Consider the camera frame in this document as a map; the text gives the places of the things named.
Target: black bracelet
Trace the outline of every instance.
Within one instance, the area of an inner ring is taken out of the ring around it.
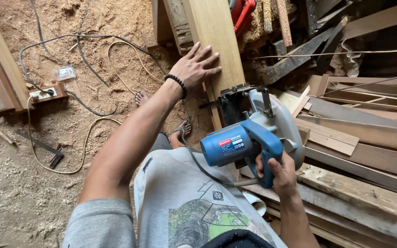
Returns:
[[[186,87],[185,87],[185,85],[183,84],[183,82],[180,80],[180,78],[174,76],[173,74],[167,74],[167,75],[165,76],[165,81],[166,81],[167,79],[173,79],[174,81],[176,81],[176,82],[179,83],[179,85],[182,87],[182,90],[183,90],[182,99],[185,99],[185,98],[186,98]]]

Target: hand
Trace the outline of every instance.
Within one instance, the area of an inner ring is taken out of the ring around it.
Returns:
[[[261,160],[262,155],[261,153],[255,159],[256,166],[255,169],[257,170],[257,176],[259,178],[263,178],[263,162]],[[270,170],[275,175],[273,179],[273,188],[275,193],[278,194],[281,200],[286,198],[291,198],[292,196],[298,193],[297,186],[296,186],[296,173],[295,173],[295,162],[294,160],[285,152],[283,151],[283,157],[281,159],[283,165],[275,160],[274,158],[269,159],[267,165],[269,166]]]
[[[199,48],[200,42],[197,42],[189,53],[181,58],[169,72],[169,74],[182,80],[188,91],[221,71],[221,66],[217,67],[220,54],[211,55],[211,46],[196,54]]]

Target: workshop floor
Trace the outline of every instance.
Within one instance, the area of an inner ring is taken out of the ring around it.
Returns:
[[[83,17],[88,0],[36,0],[35,6],[41,20],[44,39],[58,35],[76,33]],[[152,31],[150,0],[92,0],[82,33],[121,35],[144,47],[141,31]],[[0,30],[18,62],[19,51],[38,42],[38,33],[33,11],[29,1],[0,0]],[[64,38],[47,44],[56,57],[78,65],[78,76],[82,100],[92,109],[101,113],[112,111],[118,106],[116,114],[110,116],[124,121],[136,109],[134,94],[130,93],[108,64],[106,52],[112,39],[84,40],[82,49],[93,68],[111,84],[105,86],[81,61],[77,48],[68,51],[74,38]],[[23,63],[37,84],[56,83],[52,72],[62,65],[41,47],[32,48],[24,53]],[[165,70],[175,61],[163,50],[156,51],[157,58]],[[157,78],[163,74],[152,59],[141,54],[148,70]],[[134,90],[146,90],[152,95],[161,85],[149,77],[129,46],[117,45],[112,49],[111,60],[116,70],[128,86]],[[73,90],[73,82],[64,82],[65,87]],[[191,115],[195,114],[193,134],[189,138],[195,147],[206,133],[212,131],[212,123],[207,110],[198,111],[200,99],[187,99]],[[82,107],[73,97],[68,102],[51,101],[32,111],[33,137],[56,147],[63,146],[66,157],[57,170],[76,169],[82,159],[82,147],[91,123],[98,116]],[[186,118],[181,104],[168,116],[166,128],[172,131],[181,119]],[[29,141],[15,131],[26,132],[26,114],[7,116],[0,119],[0,129],[16,141],[9,145],[0,138],[0,245],[5,247],[57,247],[62,241],[63,232],[74,209],[82,188],[87,168],[74,175],[62,175],[41,168],[30,148]],[[86,149],[85,164],[90,162],[101,149],[117,125],[111,121],[99,122],[92,131]],[[48,163],[52,154],[37,149],[43,163]]]

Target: electrical outlet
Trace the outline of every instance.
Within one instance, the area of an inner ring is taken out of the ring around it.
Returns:
[[[43,89],[43,91],[47,91],[47,90],[52,90],[53,94],[50,95],[48,93],[44,93],[44,92],[42,92],[40,90],[37,90],[37,91],[29,92],[29,95],[32,96],[32,94],[38,94],[39,98],[36,99],[36,101],[58,96],[58,94],[56,93],[55,88],[51,87],[51,88],[48,88],[48,89]]]

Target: red power tool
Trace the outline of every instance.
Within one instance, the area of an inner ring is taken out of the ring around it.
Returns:
[[[235,36],[246,32],[251,28],[252,12],[257,7],[256,0],[228,0],[234,23]]]

